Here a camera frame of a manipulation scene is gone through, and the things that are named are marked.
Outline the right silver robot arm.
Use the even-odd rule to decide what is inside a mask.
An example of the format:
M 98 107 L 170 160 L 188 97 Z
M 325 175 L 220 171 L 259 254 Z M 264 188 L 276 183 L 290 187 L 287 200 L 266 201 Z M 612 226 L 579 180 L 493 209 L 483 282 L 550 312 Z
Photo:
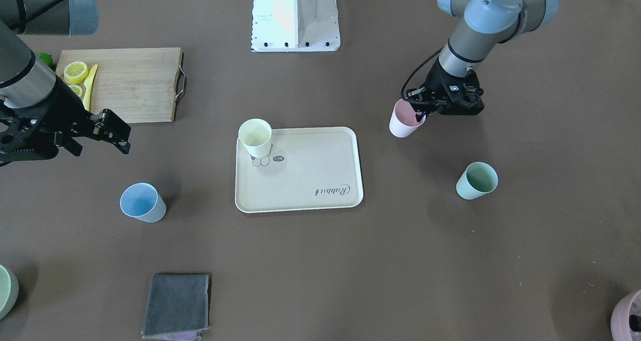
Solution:
M 82 153 L 78 137 L 130 152 L 131 127 L 111 110 L 86 110 L 23 35 L 92 35 L 95 0 L 1 0 L 2 166 L 55 158 L 60 149 Z

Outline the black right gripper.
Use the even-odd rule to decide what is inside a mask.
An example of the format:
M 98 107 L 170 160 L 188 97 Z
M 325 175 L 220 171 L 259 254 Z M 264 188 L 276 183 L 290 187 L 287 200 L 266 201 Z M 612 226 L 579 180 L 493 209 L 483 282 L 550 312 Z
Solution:
M 15 93 L 2 88 L 2 166 L 18 161 L 55 158 L 59 148 L 74 156 L 83 146 L 75 137 L 112 143 L 122 154 L 129 154 L 131 127 L 114 111 L 98 114 L 85 110 L 82 100 L 60 77 L 54 76 L 50 92 L 39 102 L 19 106 Z

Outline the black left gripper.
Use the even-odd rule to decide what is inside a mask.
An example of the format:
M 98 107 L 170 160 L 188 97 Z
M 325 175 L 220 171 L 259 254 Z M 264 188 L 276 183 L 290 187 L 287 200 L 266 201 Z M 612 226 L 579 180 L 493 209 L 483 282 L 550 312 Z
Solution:
M 406 91 L 406 101 L 415 112 L 416 122 L 423 123 L 433 113 L 475 116 L 484 110 L 483 93 L 474 70 L 456 77 L 435 61 L 420 87 Z

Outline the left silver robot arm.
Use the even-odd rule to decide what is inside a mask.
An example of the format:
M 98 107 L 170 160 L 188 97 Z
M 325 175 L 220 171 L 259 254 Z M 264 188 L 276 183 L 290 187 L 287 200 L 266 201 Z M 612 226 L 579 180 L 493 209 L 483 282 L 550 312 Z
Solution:
M 474 116 L 484 109 L 476 69 L 495 45 L 535 31 L 554 19 L 559 0 L 437 0 L 439 8 L 460 22 L 425 81 L 417 89 L 402 87 L 402 98 L 421 122 L 432 113 Z

